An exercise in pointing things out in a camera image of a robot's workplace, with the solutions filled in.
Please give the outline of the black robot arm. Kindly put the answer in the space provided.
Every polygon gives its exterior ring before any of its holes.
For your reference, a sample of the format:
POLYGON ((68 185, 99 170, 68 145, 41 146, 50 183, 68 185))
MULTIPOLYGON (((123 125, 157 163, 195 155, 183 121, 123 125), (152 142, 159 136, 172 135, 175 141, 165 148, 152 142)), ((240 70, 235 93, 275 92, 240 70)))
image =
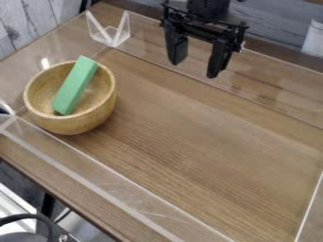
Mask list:
POLYGON ((189 37, 212 45, 207 66, 208 78, 225 69, 235 52, 243 49, 249 25, 229 14, 231 0, 163 0, 160 26, 164 29, 168 60, 172 65, 188 57, 189 37))

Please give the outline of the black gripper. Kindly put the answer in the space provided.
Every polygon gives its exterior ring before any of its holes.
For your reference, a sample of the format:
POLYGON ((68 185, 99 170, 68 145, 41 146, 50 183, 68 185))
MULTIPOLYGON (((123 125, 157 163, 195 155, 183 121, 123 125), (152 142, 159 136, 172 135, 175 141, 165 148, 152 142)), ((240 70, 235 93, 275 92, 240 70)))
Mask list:
POLYGON ((213 42, 207 77, 225 69, 232 50, 243 49, 248 25, 229 13, 229 2, 163 2, 161 26, 165 31, 168 59, 172 65, 188 55, 188 37, 213 42))

